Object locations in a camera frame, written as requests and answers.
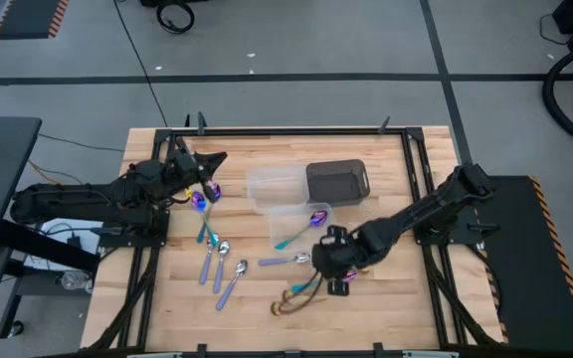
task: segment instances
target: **clear plastic container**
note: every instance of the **clear plastic container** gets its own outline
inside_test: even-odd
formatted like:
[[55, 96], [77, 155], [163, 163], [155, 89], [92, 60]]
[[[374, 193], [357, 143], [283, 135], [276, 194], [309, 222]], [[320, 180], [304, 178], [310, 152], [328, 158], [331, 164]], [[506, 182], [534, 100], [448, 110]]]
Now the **clear plastic container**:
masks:
[[[327, 213], [326, 221], [319, 227], [310, 224], [311, 215], [319, 210]], [[277, 253], [309, 253], [314, 244], [326, 235], [326, 227], [335, 223], [333, 211], [328, 204], [314, 203], [273, 207], [269, 212], [271, 245], [276, 246], [302, 232], [296, 239]]]
[[305, 204], [308, 201], [306, 167], [293, 165], [249, 170], [247, 197], [259, 214], [268, 214], [276, 207]]

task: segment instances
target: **concrete floor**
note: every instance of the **concrete floor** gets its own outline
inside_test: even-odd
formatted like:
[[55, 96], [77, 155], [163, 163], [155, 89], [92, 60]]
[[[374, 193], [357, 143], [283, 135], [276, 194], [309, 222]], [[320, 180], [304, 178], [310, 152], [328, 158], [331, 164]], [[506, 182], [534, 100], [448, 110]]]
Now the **concrete floor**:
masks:
[[[557, 4], [429, 0], [447, 70], [546, 73], [567, 53], [538, 36], [538, 18]], [[417, 0], [210, 0], [191, 6], [195, 28], [172, 36], [158, 27], [153, 10], [136, 0], [119, 4], [150, 76], [438, 72]], [[548, 24], [546, 33], [559, 36]], [[149, 88], [137, 82], [141, 76], [111, 0], [71, 1], [55, 39], [0, 41], [0, 78], [86, 83], [90, 77], [122, 77], [132, 84], [0, 86], [0, 115], [37, 116], [44, 120], [43, 133], [120, 148], [131, 127], [162, 126]], [[540, 87], [453, 84], [473, 160], [490, 174], [540, 178], [573, 271], [573, 139], [545, 111]], [[391, 125], [453, 125], [438, 81], [176, 81], [155, 84], [154, 90], [172, 126], [198, 110], [210, 126], [379, 124], [387, 115]], [[557, 97], [573, 115], [573, 82], [559, 84]], [[120, 155], [40, 138], [32, 159], [85, 181], [105, 182], [116, 176]], [[27, 168], [19, 186], [40, 180]], [[11, 286], [0, 288], [0, 310]], [[0, 356], [76, 350], [87, 306], [84, 298], [22, 301], [18, 318], [27, 331], [0, 340]]]

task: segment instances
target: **wooden tabletop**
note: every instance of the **wooden tabletop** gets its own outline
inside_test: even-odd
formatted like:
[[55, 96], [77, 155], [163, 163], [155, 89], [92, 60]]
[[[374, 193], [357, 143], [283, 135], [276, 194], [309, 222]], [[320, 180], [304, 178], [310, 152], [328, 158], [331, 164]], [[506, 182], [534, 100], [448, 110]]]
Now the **wooden tabletop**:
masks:
[[[121, 173], [129, 163], [150, 158], [154, 131], [138, 128], [129, 132]], [[427, 126], [424, 133], [438, 185], [457, 165], [457, 156], [448, 127]], [[350, 230], [367, 220], [391, 216], [412, 203], [399, 136], [203, 136], [185, 137], [185, 141], [200, 153], [229, 153], [215, 175], [223, 197], [210, 221], [221, 240], [232, 246], [221, 292], [233, 277], [238, 260], [248, 260], [250, 267], [226, 307], [216, 311], [219, 296], [212, 293], [212, 287], [217, 260], [212, 260], [207, 284], [198, 284], [207, 251], [204, 243], [196, 243], [201, 218], [186, 204], [173, 206], [168, 245], [161, 251], [158, 265], [148, 351], [195, 351], [199, 343], [206, 343], [210, 351], [369, 350], [374, 342], [382, 342], [385, 349], [438, 347], [421, 250], [410, 232], [402, 235], [383, 262], [351, 284], [350, 296], [323, 293], [319, 297], [324, 301], [289, 316], [273, 316], [270, 305], [290, 285], [306, 282], [309, 271], [295, 264], [257, 265], [258, 259], [273, 258], [276, 253], [269, 243], [266, 218], [256, 214], [247, 199], [247, 170], [361, 159], [370, 180], [370, 196], [360, 205], [334, 208], [336, 223]], [[417, 165], [414, 145], [413, 151]], [[123, 305], [132, 252], [117, 250], [98, 268], [83, 347], [100, 337]], [[461, 301], [487, 334], [501, 341], [482, 262], [462, 247], [450, 248], [450, 255]], [[135, 342], [139, 306], [135, 312], [131, 343]], [[445, 309], [445, 314], [449, 338], [454, 341], [450, 310]]]

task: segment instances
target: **black metal frame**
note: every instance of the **black metal frame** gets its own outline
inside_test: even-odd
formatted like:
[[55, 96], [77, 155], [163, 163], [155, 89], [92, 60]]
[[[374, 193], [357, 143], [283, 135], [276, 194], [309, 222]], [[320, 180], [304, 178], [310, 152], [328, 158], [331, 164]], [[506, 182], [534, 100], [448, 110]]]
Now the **black metal frame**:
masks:
[[[397, 128], [383, 128], [383, 127], [346, 127], [346, 128], [333, 128], [333, 127], [303, 127], [303, 128], [270, 128], [270, 127], [260, 127], [260, 128], [204, 128], [203, 125], [200, 126], [199, 130], [186, 128], [186, 129], [157, 129], [154, 135], [154, 146], [152, 148], [151, 158], [159, 158], [160, 149], [162, 143], [168, 140], [169, 143], [173, 143], [176, 136], [254, 136], [254, 135], [400, 135], [402, 140], [402, 148], [404, 151], [404, 159], [406, 162], [406, 168], [408, 171], [408, 179], [410, 183], [411, 193], [413, 196], [413, 201], [418, 201], [421, 198], [419, 184], [417, 181], [417, 173], [415, 170], [415, 164], [413, 160], [413, 154], [411, 150], [411, 139], [414, 139], [417, 143], [420, 155], [420, 163], [422, 167], [422, 172], [424, 180], [426, 183], [426, 189], [430, 193], [435, 189], [435, 185], [432, 178], [432, 171], [430, 168], [430, 163], [428, 161], [428, 153], [426, 149], [426, 143], [424, 141], [423, 130], [421, 127], [397, 127]], [[173, 150], [173, 145], [168, 145], [168, 153]], [[444, 279], [448, 286], [456, 292], [455, 279], [452, 271], [452, 266], [450, 262], [450, 257], [448, 250], [445, 246], [439, 247], [440, 258], [442, 262], [442, 270], [444, 273]], [[138, 274], [140, 272], [141, 262], [142, 262], [142, 249], [134, 249], [134, 255], [132, 258], [129, 281], [127, 285], [127, 296], [131, 296], [134, 293]], [[160, 254], [160, 249], [154, 248], [151, 250], [150, 259], [154, 260], [154, 279], [151, 284], [145, 290], [143, 295], [143, 305], [141, 310], [141, 317], [138, 327], [138, 339], [136, 347], [144, 349], [146, 339], [147, 339], [147, 329], [149, 326], [149, 316], [151, 312], [151, 304], [153, 298], [153, 291], [155, 286], [155, 271], [157, 269], [158, 257]], [[424, 257], [424, 263], [426, 267], [430, 262], [434, 262], [434, 257], [432, 254], [431, 246], [422, 245], [422, 254]], [[433, 314], [435, 316], [435, 327], [437, 331], [437, 337], [439, 345], [441, 348], [448, 346], [448, 334], [446, 331], [446, 322], [444, 319], [444, 312], [442, 310], [442, 301], [440, 298], [439, 290], [435, 283], [426, 276], [426, 281], [429, 286], [431, 303], [433, 306]], [[459, 319], [458, 315], [453, 311], [453, 317], [455, 318], [455, 328], [457, 332], [457, 340], [460, 344], [467, 344], [466, 332], [464, 326]], [[127, 319], [121, 328], [118, 335], [117, 347], [123, 348], [127, 345], [127, 339], [130, 329], [130, 319]], [[372, 351], [307, 351], [306, 356], [325, 356], [329, 355], [332, 357], [355, 357], [355, 356], [372, 356], [380, 357], [383, 355], [395, 355], [401, 354], [402, 351], [387, 351], [383, 350], [381, 343], [374, 343], [374, 349]], [[196, 352], [183, 352], [183, 357], [206, 357], [206, 346], [199, 344]], [[210, 357], [299, 357], [300, 352], [218, 352], [209, 353]]]

